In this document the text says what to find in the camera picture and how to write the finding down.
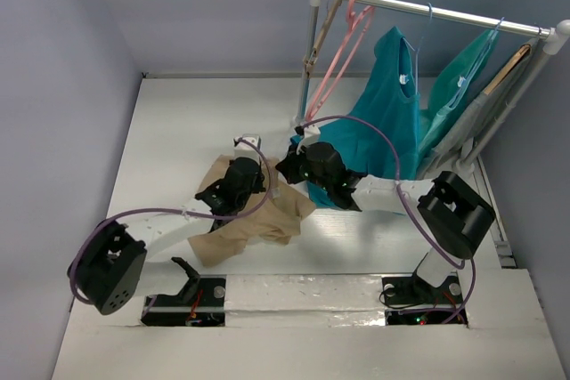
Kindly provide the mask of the beige t shirt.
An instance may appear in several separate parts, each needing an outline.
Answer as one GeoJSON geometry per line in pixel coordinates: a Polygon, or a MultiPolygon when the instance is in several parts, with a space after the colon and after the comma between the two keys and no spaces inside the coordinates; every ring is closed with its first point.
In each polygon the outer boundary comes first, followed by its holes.
{"type": "Polygon", "coordinates": [[[277,158],[269,158],[269,166],[262,167],[264,186],[270,189],[269,198],[264,200],[264,192],[253,194],[245,206],[250,210],[261,204],[259,209],[207,234],[188,238],[193,253],[204,267],[212,268],[241,254],[251,239],[286,246],[301,234],[301,222],[313,213],[316,205],[279,178],[275,169],[277,162],[277,158]]]}

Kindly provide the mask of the pink plastic hanger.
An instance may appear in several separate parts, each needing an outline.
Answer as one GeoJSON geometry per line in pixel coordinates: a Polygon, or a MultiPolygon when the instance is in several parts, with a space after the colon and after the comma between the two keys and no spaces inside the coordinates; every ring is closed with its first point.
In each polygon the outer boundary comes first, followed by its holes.
{"type": "Polygon", "coordinates": [[[371,25],[375,8],[367,5],[360,12],[357,12],[354,9],[355,3],[356,0],[347,1],[345,18],[346,33],[322,81],[313,92],[312,99],[305,109],[305,121],[313,120],[325,101],[328,100],[340,78],[344,75],[348,65],[351,63],[371,25]]]}

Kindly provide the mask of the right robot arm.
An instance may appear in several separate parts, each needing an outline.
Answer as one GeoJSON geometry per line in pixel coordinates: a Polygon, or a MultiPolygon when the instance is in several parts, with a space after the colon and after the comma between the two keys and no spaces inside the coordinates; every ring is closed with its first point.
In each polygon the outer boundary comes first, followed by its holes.
{"type": "Polygon", "coordinates": [[[496,219],[493,207],[454,172],[419,181],[378,178],[348,169],[327,142],[291,144],[276,169],[289,184],[320,188],[337,209],[408,216],[431,248],[410,276],[384,281],[385,305],[397,310],[443,301],[446,280],[474,259],[496,219]]]}

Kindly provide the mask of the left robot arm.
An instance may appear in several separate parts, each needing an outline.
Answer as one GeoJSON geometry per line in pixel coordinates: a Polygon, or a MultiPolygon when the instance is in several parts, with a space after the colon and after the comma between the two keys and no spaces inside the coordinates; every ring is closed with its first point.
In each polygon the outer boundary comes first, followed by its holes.
{"type": "Polygon", "coordinates": [[[102,315],[118,311],[151,275],[147,259],[253,214],[269,198],[271,183],[266,158],[235,158],[182,208],[139,208],[101,221],[68,268],[72,294],[102,315]]]}

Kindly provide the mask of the teal t shirt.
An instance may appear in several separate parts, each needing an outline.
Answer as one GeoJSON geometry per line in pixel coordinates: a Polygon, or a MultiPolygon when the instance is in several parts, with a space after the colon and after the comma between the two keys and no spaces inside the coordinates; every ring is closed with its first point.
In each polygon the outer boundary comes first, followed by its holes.
{"type": "Polygon", "coordinates": [[[330,143],[346,168],[377,176],[395,178],[396,153],[400,178],[413,180],[419,164],[419,100],[413,79],[399,83],[401,73],[413,74],[410,49],[397,27],[385,33],[374,47],[376,57],[367,85],[350,111],[349,119],[321,125],[321,141],[330,143]]]}

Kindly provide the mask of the beige clip hanger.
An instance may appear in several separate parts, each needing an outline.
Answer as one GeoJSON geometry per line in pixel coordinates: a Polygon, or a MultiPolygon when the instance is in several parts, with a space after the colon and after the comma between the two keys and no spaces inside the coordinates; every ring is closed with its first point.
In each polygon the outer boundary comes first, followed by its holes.
{"type": "Polygon", "coordinates": [[[303,59],[303,77],[309,79],[314,71],[314,66],[318,60],[322,45],[330,31],[330,26],[334,21],[337,11],[342,5],[341,0],[334,0],[328,9],[326,17],[319,31],[316,31],[320,6],[323,0],[309,0],[310,13],[307,35],[307,46],[303,59]]]}

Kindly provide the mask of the light green t shirt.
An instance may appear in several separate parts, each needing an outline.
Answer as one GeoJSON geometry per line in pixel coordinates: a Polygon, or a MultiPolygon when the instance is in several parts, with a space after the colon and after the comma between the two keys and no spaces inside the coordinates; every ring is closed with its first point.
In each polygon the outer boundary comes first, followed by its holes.
{"type": "Polygon", "coordinates": [[[419,162],[443,139],[466,108],[466,92],[485,68],[498,33],[491,29],[481,33],[437,77],[427,107],[419,113],[419,162]]]}

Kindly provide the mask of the wooden hanger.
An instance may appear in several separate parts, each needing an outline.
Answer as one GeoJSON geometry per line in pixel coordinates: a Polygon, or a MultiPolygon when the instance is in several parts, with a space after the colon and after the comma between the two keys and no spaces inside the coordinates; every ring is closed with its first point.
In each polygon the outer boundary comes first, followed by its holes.
{"type": "Polygon", "coordinates": [[[493,79],[486,85],[483,89],[483,94],[490,95],[499,86],[499,84],[508,77],[517,65],[529,56],[531,51],[532,46],[529,43],[521,45],[497,72],[493,79]]]}

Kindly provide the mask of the grey garment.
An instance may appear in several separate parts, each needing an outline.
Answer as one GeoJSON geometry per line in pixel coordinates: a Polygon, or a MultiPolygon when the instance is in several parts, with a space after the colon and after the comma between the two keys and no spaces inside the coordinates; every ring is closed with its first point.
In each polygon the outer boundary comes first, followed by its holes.
{"type": "Polygon", "coordinates": [[[536,38],[527,43],[532,46],[529,56],[490,95],[483,94],[484,87],[468,102],[451,129],[420,162],[418,180],[433,176],[445,166],[463,175],[473,172],[476,157],[517,106],[533,76],[534,66],[542,58],[543,43],[536,38]]]}

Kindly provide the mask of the silver clothes rack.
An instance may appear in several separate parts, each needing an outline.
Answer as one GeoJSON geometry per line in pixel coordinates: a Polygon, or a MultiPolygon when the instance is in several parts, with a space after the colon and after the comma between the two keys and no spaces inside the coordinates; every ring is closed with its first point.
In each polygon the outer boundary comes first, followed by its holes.
{"type": "MultiPolygon", "coordinates": [[[[328,9],[332,6],[334,0],[323,0],[319,10],[316,31],[319,31],[321,25],[326,17],[328,9]]],[[[425,4],[414,4],[399,0],[356,0],[357,4],[365,6],[370,5],[377,9],[386,9],[390,11],[411,13],[414,15],[422,15],[428,17],[428,6],[425,4]]],[[[498,19],[478,16],[465,12],[455,12],[442,8],[434,7],[433,18],[439,20],[447,20],[451,22],[459,22],[463,24],[473,25],[481,28],[494,28],[498,23],[498,19]]],[[[569,21],[562,20],[555,28],[541,28],[536,26],[524,25],[511,21],[503,21],[499,27],[499,31],[515,34],[519,36],[532,36],[536,37],[543,42],[541,59],[537,65],[534,66],[533,76],[529,79],[529,85],[535,80],[548,59],[557,54],[566,41],[569,39],[569,21]]],[[[305,109],[307,107],[308,91],[309,91],[310,78],[301,78],[301,91],[299,95],[299,102],[297,114],[292,119],[293,125],[299,125],[305,122],[305,109]]]]}

